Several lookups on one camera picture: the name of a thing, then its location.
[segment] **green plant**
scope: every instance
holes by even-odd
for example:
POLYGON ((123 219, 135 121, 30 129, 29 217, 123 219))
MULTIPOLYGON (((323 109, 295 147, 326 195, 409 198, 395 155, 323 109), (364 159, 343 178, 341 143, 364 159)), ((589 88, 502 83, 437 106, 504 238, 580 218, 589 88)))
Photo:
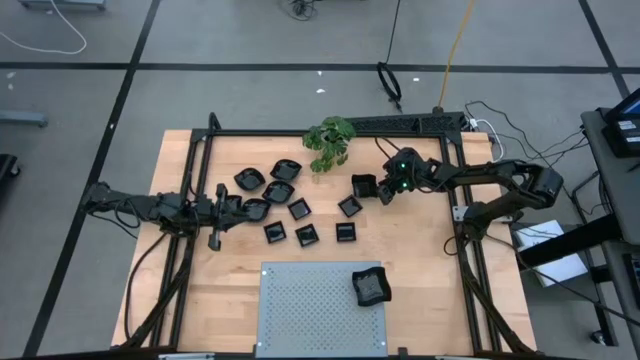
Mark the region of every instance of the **green plant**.
POLYGON ((311 162, 311 171, 327 172, 333 167, 334 160, 338 166, 344 164, 349 158, 347 145, 355 136, 351 123, 339 116, 328 117, 320 126, 312 126, 302 137, 302 145, 319 152, 311 162))

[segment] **white cable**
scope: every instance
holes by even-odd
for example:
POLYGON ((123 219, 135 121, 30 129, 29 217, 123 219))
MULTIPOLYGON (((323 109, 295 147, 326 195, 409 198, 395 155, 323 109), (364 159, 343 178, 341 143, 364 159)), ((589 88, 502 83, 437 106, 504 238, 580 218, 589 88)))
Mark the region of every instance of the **white cable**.
POLYGON ((60 18, 67 23, 67 25, 69 25, 69 27, 71 28, 71 30, 75 31, 76 34, 78 34, 78 36, 80 36, 80 39, 82 39, 82 42, 84 43, 82 45, 82 47, 80 48, 80 50, 76 50, 76 51, 63 51, 63 50, 49 50, 49 49, 38 49, 38 48, 34 48, 31 46, 26 46, 26 45, 22 45, 20 43, 18 43, 17 41, 13 40, 12 38, 10 38, 9 36, 7 36, 5 33, 0 31, 0 35, 2 35, 2 37, 4 37, 5 39, 9 40, 9 42, 11 42, 12 44, 21 47, 25 50, 31 50, 31 51, 37 51, 37 52, 43 52, 43 53, 52 53, 52 54, 62 54, 62 55, 77 55, 79 53, 81 53, 86 47, 87 47, 87 40, 84 38, 84 36, 82 36, 82 34, 80 33, 80 31, 78 31, 78 29, 76 29, 73 25, 71 25, 71 23, 69 22, 69 20, 67 20, 67 18, 65 18, 62 13, 60 12, 60 10, 58 10, 58 6, 56 6, 56 3, 54 0, 50 0, 51 1, 51 5, 53 5, 53 8, 56 10, 56 12, 58 13, 58 15, 60 15, 60 18))
POLYGON ((477 128, 478 127, 478 123, 483 122, 487 125, 489 125, 489 127, 491 128, 491 131, 493 131, 493 136, 496 139, 496 142, 498 143, 498 146, 500 146, 500 156, 497 159, 494 159, 493 162, 496 161, 500 161, 502 160, 502 158, 504 157, 504 147, 502 146, 502 142, 500 141, 500 137, 498 136, 498 133, 496 132, 496 129, 493 128, 493 125, 491 125, 490 122, 488 122, 485 119, 470 119, 469 123, 471 124, 472 128, 477 128))

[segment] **wooden tabletop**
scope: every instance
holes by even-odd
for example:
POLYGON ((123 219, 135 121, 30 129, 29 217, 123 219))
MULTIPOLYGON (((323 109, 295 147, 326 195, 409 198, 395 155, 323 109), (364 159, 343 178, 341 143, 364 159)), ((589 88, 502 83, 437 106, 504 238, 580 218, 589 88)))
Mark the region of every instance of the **wooden tabletop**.
MULTIPOLYGON (((165 132, 151 194, 179 192, 189 137, 190 131, 165 132)), ((393 141, 399 147, 415 148, 425 160, 441 159, 438 140, 393 141)), ((463 141, 469 164, 491 160, 486 134, 464 133, 463 141)), ((348 152, 346 164, 314 181, 309 169, 314 152, 302 147, 300 137, 214 138, 205 190, 210 197, 215 194, 216 184, 222 182, 229 194, 242 195, 243 200, 259 198, 263 189, 251 194, 240 190, 233 176, 246 167, 254 167, 268 182, 273 164, 280 159, 291 159, 301 163, 303 170, 294 180, 296 191, 290 201, 304 197, 313 213, 296 222, 286 206, 274 205, 264 222, 241 224, 223 233, 220 252, 207 247, 211 231, 201 232, 189 279, 179 350, 252 351, 256 343, 263 261, 381 261, 393 291, 393 301, 385 305, 389 353, 396 354, 398 347, 407 347, 409 353, 415 355, 472 354, 458 263, 455 257, 443 252, 445 240, 453 235, 446 193, 400 194, 388 206, 382 206, 378 199, 361 199, 364 209, 347 220, 337 203, 351 194, 351 175, 370 173, 381 179, 382 164, 386 160, 372 138, 352 140, 348 152), (287 239, 269 245, 263 226, 276 221, 284 224, 287 239), (358 240, 337 243, 335 223, 346 221, 355 222, 358 240), (294 230, 310 223, 314 224, 320 241, 301 248, 294 230)), ((455 158, 452 146, 449 152, 455 158)), ((199 167, 199 158, 196 164, 196 168, 199 167)), ((473 186, 472 191, 477 201, 486 202, 500 196, 497 185, 473 186)), ((463 197, 459 195, 458 199, 461 201, 463 197)), ((510 241, 506 225, 492 224, 488 233, 510 241)), ((143 225, 132 264, 159 236, 157 226, 143 225)), ((132 287, 132 331, 157 301, 168 243, 165 240, 156 248, 136 274, 132 287)), ((483 246, 495 306, 524 343, 535 348, 513 251, 491 241, 484 241, 483 246)), ((161 343, 168 343, 172 315, 173 305, 170 305, 161 343)), ((478 311, 478 315, 483 347, 490 349, 484 312, 478 311)), ((122 307, 113 344, 124 340, 122 307)))

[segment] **metal grate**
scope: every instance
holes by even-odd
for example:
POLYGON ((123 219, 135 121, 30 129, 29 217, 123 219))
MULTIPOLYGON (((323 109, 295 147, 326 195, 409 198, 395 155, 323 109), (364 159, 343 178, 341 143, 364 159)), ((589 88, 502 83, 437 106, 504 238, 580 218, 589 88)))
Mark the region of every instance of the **metal grate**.
POLYGON ((387 356, 384 304, 359 307, 351 273, 380 262, 265 262, 256 357, 387 356))

